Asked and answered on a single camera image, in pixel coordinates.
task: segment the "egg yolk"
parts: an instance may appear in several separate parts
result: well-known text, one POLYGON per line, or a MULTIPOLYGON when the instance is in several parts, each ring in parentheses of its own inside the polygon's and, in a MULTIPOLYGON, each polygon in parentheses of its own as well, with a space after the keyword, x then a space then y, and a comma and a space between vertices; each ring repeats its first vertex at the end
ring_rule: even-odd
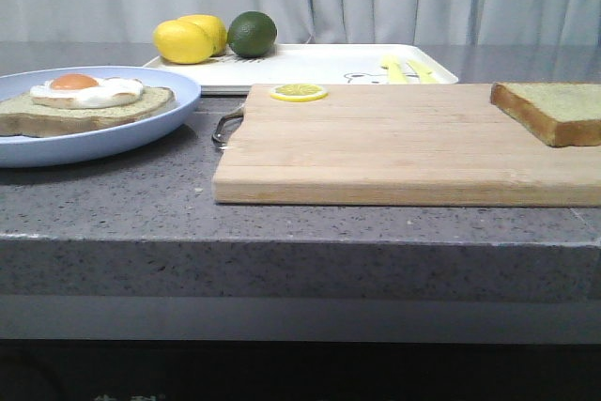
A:
POLYGON ((84 74, 61 75, 50 84, 52 89, 84 89, 92 86, 98 86, 98 82, 84 74))

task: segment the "plate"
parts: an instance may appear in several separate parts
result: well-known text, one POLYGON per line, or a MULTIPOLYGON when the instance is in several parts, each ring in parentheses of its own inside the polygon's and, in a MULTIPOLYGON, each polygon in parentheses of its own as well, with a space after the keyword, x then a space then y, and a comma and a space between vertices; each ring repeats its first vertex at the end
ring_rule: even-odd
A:
POLYGON ((32 85, 69 73, 95 77, 135 78, 145 85, 167 86, 176 97, 176 107, 160 115, 101 131, 86 131, 48 138, 0 137, 0 167, 20 168, 84 162, 150 143, 175 130, 196 108, 200 85, 186 77, 160 69, 126 66, 86 66, 46 69, 0 77, 0 101, 27 91, 32 85))
POLYGON ((408 60, 426 64, 441 84, 458 82, 420 48, 404 44, 277 44, 263 58, 240 58, 228 48, 224 55, 198 65, 178 65, 157 56, 144 66, 186 75, 203 87, 203 94, 246 95, 255 84, 386 84, 387 71, 380 67, 385 54, 398 57, 411 84, 420 80, 408 60))

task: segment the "bread crust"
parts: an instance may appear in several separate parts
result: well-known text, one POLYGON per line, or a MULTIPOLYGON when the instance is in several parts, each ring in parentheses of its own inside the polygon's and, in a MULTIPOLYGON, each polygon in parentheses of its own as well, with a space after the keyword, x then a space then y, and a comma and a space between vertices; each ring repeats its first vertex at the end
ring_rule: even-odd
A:
POLYGON ((492 85, 490 101, 551 147, 601 145, 601 117, 559 121, 503 83, 492 85))

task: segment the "fried egg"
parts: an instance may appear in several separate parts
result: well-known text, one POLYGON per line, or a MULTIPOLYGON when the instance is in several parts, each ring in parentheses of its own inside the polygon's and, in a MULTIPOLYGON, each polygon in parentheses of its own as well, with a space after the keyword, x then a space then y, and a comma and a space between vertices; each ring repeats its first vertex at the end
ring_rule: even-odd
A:
POLYGON ((101 79, 85 74, 65 74, 32 86, 34 103, 54 108, 105 108, 127 105, 140 99, 144 85, 136 79, 101 79))

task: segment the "metal handle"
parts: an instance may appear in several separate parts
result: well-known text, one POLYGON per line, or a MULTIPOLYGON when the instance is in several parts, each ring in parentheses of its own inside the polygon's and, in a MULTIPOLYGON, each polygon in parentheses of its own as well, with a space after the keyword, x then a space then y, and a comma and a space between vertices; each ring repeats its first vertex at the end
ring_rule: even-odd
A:
POLYGON ((227 140, 224 140, 224 138, 223 138, 223 129, 225 129, 225 125, 233 119, 239 119, 239 118, 243 118, 243 117, 244 117, 244 104, 243 103, 232 113, 228 113, 227 115, 222 116, 222 118, 217 123, 217 126, 215 127, 215 131, 213 132, 213 134, 210 137, 211 140, 213 140, 213 144, 216 147, 218 147, 219 149, 221 149, 222 147, 227 145, 227 140))

